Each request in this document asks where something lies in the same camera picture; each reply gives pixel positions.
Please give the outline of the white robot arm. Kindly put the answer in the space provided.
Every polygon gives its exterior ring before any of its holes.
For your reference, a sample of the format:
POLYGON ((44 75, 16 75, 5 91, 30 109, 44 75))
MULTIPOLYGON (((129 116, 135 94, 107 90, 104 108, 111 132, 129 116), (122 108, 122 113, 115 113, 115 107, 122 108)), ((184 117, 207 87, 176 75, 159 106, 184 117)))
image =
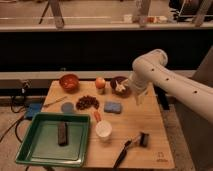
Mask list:
POLYGON ((128 84, 136 103, 141 103, 140 96, 145 95, 152 82, 213 124, 213 88, 166 69, 167 62, 167 54, 161 49, 154 49, 133 61, 128 84))

